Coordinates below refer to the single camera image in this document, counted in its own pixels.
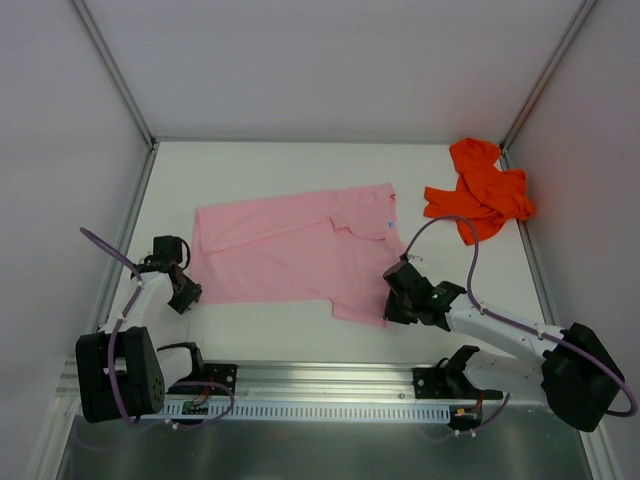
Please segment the pink t shirt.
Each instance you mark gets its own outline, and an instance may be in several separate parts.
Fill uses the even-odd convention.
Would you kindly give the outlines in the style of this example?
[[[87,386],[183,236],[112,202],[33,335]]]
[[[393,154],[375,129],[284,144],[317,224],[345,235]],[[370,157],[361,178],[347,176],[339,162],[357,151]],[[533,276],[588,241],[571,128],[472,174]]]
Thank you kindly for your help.
[[[389,183],[199,207],[190,276],[205,304],[327,300],[385,327],[384,272],[405,246]]]

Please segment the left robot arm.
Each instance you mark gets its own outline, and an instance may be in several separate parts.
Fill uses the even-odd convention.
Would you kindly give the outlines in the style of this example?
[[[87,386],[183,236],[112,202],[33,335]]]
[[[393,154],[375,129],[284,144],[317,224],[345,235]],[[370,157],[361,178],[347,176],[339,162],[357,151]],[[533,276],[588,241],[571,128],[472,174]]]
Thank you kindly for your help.
[[[174,385],[185,393],[204,385],[200,349],[162,324],[166,311],[182,315],[197,303],[202,286],[185,273],[191,250],[178,236],[154,237],[152,252],[135,264],[90,230],[80,232],[130,272],[131,286],[115,320],[76,342],[82,414],[91,424],[121,419],[133,426],[160,412]]]

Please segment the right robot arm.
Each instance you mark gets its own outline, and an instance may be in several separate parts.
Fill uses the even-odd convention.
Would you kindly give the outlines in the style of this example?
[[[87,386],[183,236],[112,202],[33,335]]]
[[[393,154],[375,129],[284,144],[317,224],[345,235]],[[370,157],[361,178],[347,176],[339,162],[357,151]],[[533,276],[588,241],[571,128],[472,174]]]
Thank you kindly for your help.
[[[589,327],[567,329],[511,318],[476,298],[470,286],[432,284],[408,261],[383,275],[389,287],[387,320],[422,324],[466,335],[494,347],[460,347],[415,384],[426,398],[476,399],[514,394],[546,404],[569,426],[594,431],[625,382],[622,372]]]

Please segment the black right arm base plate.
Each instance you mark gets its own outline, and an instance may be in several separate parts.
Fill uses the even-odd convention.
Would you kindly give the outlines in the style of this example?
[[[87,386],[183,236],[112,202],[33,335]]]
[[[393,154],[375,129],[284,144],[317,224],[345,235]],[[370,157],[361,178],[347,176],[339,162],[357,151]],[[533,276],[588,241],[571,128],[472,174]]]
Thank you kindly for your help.
[[[458,370],[445,367],[417,367],[412,369],[412,385],[416,399],[478,400],[480,393],[486,400],[501,400],[497,390],[480,390]]]

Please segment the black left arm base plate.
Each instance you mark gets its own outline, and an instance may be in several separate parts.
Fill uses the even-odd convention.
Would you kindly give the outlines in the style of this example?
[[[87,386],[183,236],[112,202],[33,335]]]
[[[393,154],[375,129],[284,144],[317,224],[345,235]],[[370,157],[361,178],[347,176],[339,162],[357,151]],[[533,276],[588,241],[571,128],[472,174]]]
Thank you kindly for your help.
[[[203,366],[203,380],[209,383],[224,385],[232,393],[235,393],[238,366],[232,363],[205,362]],[[203,393],[206,396],[225,396],[226,391],[220,387],[205,386]]]

